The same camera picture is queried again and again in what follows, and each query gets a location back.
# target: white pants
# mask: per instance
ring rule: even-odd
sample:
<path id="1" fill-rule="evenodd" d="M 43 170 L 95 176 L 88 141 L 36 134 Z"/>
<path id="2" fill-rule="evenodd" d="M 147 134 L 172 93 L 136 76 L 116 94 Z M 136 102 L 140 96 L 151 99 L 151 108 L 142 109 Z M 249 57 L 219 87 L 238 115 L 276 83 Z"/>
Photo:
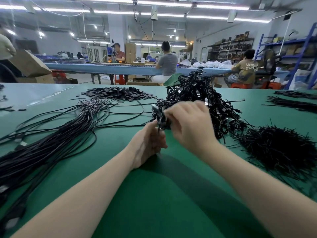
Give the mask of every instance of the white pants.
<path id="1" fill-rule="evenodd" d="M 171 77 L 171 75 L 169 75 L 169 76 L 155 75 L 155 76 L 152 77 L 152 82 L 164 83 L 164 82 L 166 82 L 170 77 Z"/>

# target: red stool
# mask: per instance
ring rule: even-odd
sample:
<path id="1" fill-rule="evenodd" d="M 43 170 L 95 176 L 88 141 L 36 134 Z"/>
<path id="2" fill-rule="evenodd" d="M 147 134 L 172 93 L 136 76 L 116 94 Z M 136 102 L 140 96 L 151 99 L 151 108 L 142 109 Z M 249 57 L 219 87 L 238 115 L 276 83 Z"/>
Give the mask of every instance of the red stool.
<path id="1" fill-rule="evenodd" d="M 233 83 L 231 88 L 252 88 L 251 84 Z"/>
<path id="2" fill-rule="evenodd" d="M 123 74 L 119 75 L 119 79 L 117 79 L 117 75 L 114 75 L 114 84 L 125 85 L 125 80 Z"/>
<path id="3" fill-rule="evenodd" d="M 269 82 L 267 87 L 267 82 L 263 83 L 261 89 L 281 89 L 281 84 L 279 82 Z"/>

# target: blue table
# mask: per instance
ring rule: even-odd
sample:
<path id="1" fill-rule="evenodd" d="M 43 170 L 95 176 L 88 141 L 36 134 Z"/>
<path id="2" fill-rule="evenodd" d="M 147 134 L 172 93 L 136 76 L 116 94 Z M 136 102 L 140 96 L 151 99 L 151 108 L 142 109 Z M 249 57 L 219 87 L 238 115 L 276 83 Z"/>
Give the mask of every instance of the blue table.
<path id="1" fill-rule="evenodd" d="M 94 75 L 96 74 L 128 74 L 128 75 L 162 75 L 160 69 L 154 67 L 123 67 L 123 66 L 110 66 L 110 65 L 93 65 L 91 63 L 86 64 L 59 64 L 59 63 L 47 63 L 46 66 L 50 69 L 69 71 L 69 72 L 81 72 L 81 73 L 91 73 L 92 80 L 94 80 Z M 176 73 L 182 73 L 183 75 L 188 75 L 191 71 L 195 71 L 197 68 L 176 68 Z M 220 75 L 229 73 L 230 69 L 221 68 L 204 68 L 204 75 Z M 265 74 L 265 71 L 257 71 L 257 74 Z M 283 80 L 287 75 L 288 71 L 276 71 L 275 76 Z"/>

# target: man in red shirt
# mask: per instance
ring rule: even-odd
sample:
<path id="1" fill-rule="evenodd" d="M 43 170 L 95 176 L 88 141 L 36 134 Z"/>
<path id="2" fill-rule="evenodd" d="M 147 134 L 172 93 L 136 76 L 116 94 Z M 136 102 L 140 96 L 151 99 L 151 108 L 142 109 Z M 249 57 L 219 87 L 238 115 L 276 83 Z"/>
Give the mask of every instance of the man in red shirt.
<path id="1" fill-rule="evenodd" d="M 116 49 L 116 52 L 117 52 L 117 55 L 115 57 L 115 60 L 117 60 L 118 62 L 121 61 L 121 62 L 125 62 L 125 53 L 120 51 L 120 44 L 118 43 L 115 43 L 114 44 L 114 48 Z M 113 74 L 109 74 L 109 77 L 110 77 L 110 81 L 111 81 L 111 84 L 113 84 L 113 77 L 114 75 Z M 124 75 L 124 81 L 125 83 L 128 82 L 128 78 L 129 78 L 129 75 Z"/>

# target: woman in gray shirt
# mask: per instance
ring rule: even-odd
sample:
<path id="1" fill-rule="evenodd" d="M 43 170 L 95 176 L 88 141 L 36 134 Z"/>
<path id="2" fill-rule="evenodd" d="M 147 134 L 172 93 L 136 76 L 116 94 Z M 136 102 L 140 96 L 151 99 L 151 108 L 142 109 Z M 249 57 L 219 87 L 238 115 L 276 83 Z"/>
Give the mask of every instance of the woman in gray shirt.
<path id="1" fill-rule="evenodd" d="M 164 56 L 156 63 L 156 69 L 162 69 L 162 75 L 152 77 L 152 82 L 164 83 L 170 76 L 176 73 L 178 56 L 170 52 L 170 44 L 168 41 L 162 43 Z"/>

